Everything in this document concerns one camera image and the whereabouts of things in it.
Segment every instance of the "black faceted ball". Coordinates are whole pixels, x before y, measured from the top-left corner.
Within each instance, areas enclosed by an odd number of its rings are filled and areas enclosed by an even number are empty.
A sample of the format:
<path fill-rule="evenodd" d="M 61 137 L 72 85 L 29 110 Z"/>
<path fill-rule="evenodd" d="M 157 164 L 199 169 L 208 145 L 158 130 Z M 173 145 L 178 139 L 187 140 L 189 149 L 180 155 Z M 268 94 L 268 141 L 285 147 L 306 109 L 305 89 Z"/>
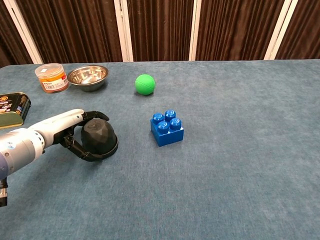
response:
<path fill-rule="evenodd" d="M 117 137 L 110 123 L 100 118 L 94 118 L 82 127 L 81 141 L 87 151 L 103 155 L 116 146 Z"/>

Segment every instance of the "clear plastic jar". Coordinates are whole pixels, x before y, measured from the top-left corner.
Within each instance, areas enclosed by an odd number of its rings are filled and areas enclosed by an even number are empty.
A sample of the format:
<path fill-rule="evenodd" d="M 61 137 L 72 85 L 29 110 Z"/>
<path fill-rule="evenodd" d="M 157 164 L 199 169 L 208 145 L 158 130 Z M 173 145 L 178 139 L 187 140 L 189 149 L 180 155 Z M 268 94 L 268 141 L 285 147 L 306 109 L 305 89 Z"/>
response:
<path fill-rule="evenodd" d="M 67 75 L 64 67 L 59 63 L 41 65 L 34 72 L 46 93 L 57 93 L 68 88 Z"/>

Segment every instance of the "toy block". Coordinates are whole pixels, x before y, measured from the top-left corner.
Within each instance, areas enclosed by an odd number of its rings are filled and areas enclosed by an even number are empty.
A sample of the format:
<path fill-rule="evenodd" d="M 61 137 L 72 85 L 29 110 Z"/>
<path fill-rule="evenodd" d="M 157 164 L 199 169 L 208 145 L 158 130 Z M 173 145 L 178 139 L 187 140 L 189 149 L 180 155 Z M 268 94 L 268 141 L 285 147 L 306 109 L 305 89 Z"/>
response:
<path fill-rule="evenodd" d="M 160 112 L 153 114 L 150 119 L 151 132 L 159 147 L 173 144 L 184 139 L 184 128 L 182 121 L 176 116 L 172 109 L 167 110 L 164 115 Z"/>

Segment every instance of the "brown curtain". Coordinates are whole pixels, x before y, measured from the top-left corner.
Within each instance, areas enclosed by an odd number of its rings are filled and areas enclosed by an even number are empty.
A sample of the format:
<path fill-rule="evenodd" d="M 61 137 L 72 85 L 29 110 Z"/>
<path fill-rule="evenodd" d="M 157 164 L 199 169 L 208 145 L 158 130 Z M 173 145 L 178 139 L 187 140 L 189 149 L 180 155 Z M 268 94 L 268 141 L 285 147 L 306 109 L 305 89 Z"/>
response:
<path fill-rule="evenodd" d="M 264 59 L 283 3 L 202 0 L 196 60 Z"/>
<path fill-rule="evenodd" d="M 320 58 L 320 0 L 298 1 L 275 58 Z"/>
<path fill-rule="evenodd" d="M 127 0 L 134 61 L 189 59 L 194 0 Z"/>
<path fill-rule="evenodd" d="M 32 63 L 5 3 L 0 0 L 0 68 Z"/>
<path fill-rule="evenodd" d="M 113 0 L 16 0 L 44 63 L 121 62 Z"/>

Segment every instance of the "metal bowl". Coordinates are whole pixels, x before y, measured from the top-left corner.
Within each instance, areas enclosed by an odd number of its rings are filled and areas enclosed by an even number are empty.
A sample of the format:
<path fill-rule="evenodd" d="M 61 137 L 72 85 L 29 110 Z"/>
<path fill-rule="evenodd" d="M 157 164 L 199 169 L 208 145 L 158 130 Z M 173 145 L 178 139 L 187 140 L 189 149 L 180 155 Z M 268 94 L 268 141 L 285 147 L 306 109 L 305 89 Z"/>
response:
<path fill-rule="evenodd" d="M 84 92 L 93 92 L 103 86 L 109 71 L 104 66 L 88 65 L 76 68 L 69 72 L 69 83 Z"/>

